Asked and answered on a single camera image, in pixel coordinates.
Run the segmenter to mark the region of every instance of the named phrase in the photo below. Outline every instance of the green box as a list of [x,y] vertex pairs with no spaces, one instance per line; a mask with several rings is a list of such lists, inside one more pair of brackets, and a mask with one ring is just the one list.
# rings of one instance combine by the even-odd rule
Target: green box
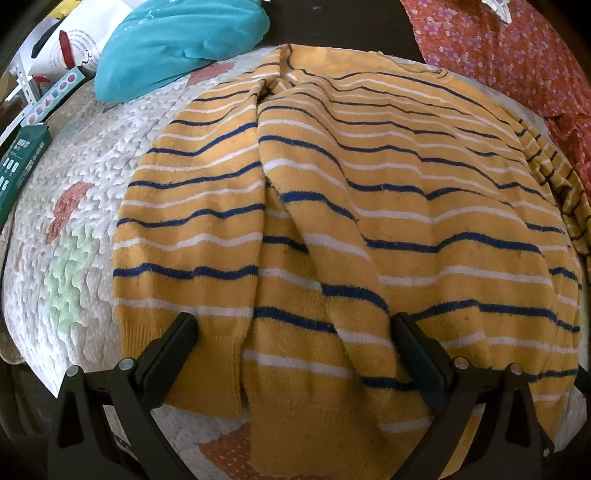
[[0,161],[0,226],[6,222],[31,170],[51,145],[45,125],[22,127]]

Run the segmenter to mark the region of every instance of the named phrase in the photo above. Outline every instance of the metal screw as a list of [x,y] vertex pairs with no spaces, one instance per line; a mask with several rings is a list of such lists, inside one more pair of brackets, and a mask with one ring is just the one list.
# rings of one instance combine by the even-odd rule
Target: metal screw
[[133,358],[124,358],[121,362],[119,362],[119,368],[124,372],[127,370],[131,370],[134,367],[135,360]]
[[470,366],[470,362],[462,356],[458,356],[453,359],[453,364],[458,370],[467,370]]
[[68,377],[75,377],[79,371],[80,371],[80,368],[78,367],[78,365],[72,365],[72,366],[68,367],[68,370],[66,370],[66,375]]
[[523,373],[523,369],[519,364],[511,364],[509,370],[511,370],[511,373],[514,375],[521,375]]

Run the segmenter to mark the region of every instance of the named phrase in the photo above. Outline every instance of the teal pillow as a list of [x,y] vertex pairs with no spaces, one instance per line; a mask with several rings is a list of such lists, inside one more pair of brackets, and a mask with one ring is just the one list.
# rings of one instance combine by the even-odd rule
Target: teal pillow
[[269,30],[260,0],[147,0],[106,43],[96,97],[125,102],[255,47]]

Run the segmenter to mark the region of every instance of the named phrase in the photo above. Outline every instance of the yellow striped sweater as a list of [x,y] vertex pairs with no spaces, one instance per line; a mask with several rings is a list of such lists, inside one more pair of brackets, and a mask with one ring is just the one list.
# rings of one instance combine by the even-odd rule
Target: yellow striped sweater
[[239,417],[243,389],[259,471],[387,479],[431,418],[390,341],[409,312],[451,356],[521,364],[553,435],[590,213],[565,158],[449,72],[280,47],[194,100],[129,184],[123,355],[194,313],[170,404]]

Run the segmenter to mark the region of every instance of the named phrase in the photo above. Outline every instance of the red floral fabric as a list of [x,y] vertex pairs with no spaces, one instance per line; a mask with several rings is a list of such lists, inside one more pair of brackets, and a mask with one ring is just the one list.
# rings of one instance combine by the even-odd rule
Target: red floral fabric
[[550,23],[527,0],[511,0],[511,25],[480,0],[401,1],[425,61],[542,116],[591,194],[591,87]]

